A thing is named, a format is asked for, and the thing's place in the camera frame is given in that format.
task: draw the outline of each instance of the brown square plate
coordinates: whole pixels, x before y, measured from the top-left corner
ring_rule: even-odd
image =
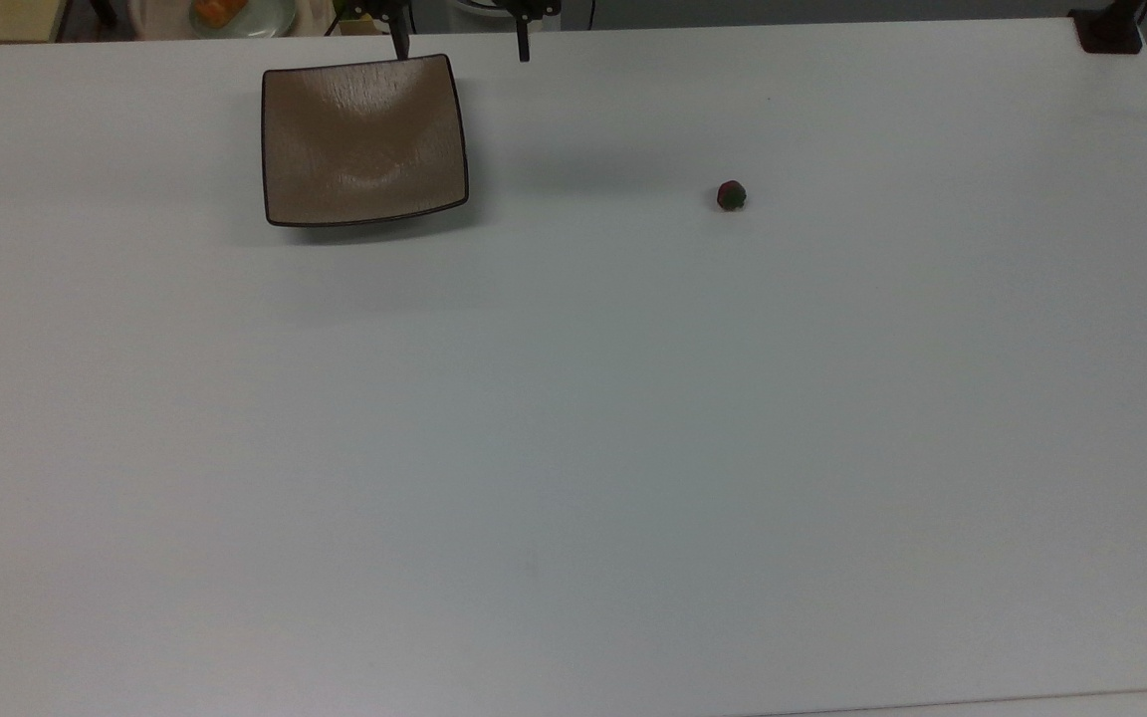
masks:
[[[445,55],[264,72],[264,213],[286,227],[458,208],[468,155]]]

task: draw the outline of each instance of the plate rim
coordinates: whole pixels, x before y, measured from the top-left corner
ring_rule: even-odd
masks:
[[[414,60],[435,60],[440,59],[445,63],[445,70],[450,75],[450,91],[454,94],[454,115],[458,119],[459,125],[459,146],[463,149],[463,197],[461,200],[451,201],[450,204],[440,204],[438,208],[420,209],[419,212],[408,212],[405,215],[392,215],[391,217],[373,217],[368,219],[345,219],[341,223],[286,223],[278,221],[270,212],[272,209],[268,205],[268,76],[278,72],[313,72],[313,70],[330,70],[336,68],[357,68],[366,67],[366,64],[391,64],[391,63],[409,63]],[[461,208],[466,204],[469,196],[471,195],[471,182],[468,172],[468,138],[466,138],[463,128],[463,104],[459,101],[459,83],[454,78],[454,65],[450,62],[450,55],[438,53],[434,55],[420,55],[419,57],[411,57],[408,60],[374,60],[368,61],[368,63],[341,63],[341,64],[314,64],[310,68],[275,68],[270,70],[264,70],[263,79],[260,79],[260,180],[264,185],[264,218],[267,219],[270,224],[275,227],[351,227],[359,226],[359,224],[374,224],[374,223],[392,223],[396,219],[408,219],[412,217],[422,217],[427,215],[432,215],[436,212],[443,212],[443,210],[452,208]]]
[[[197,37],[197,40],[273,40],[273,38],[275,37],[286,37],[286,34],[290,32],[290,29],[295,26],[295,20],[299,18],[299,6],[298,3],[296,3],[295,0],[279,0],[279,1],[281,1],[282,5],[286,5],[287,8],[290,8],[290,18],[287,20],[286,26],[279,28],[276,32],[273,32],[273,34],[270,34],[267,37],[260,37],[260,36],[245,37],[240,34],[224,36],[223,28],[216,29],[213,31],[220,34],[203,34],[202,32],[200,32],[200,29],[197,28],[197,23],[200,23],[200,20],[197,18],[197,8],[192,0],[188,3],[188,29],[192,29],[193,34]]]

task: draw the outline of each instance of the black clamp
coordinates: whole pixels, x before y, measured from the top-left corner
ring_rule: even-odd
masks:
[[[1136,13],[1144,1],[1114,0],[1103,10],[1069,10],[1083,49],[1093,55],[1138,55],[1144,41]]]
[[[541,20],[547,15],[561,14],[561,0],[494,0],[494,3],[510,13],[516,20],[516,45],[520,48],[520,61],[529,61],[529,22]]]

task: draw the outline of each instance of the orange food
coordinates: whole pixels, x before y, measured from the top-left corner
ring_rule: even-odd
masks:
[[[193,0],[197,18],[213,29],[226,26],[242,8],[245,8],[245,0]]]

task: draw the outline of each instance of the white table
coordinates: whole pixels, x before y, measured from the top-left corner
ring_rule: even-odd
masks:
[[[0,49],[0,717],[1147,689],[1147,54],[413,45],[471,200],[335,246],[260,73],[383,38]]]

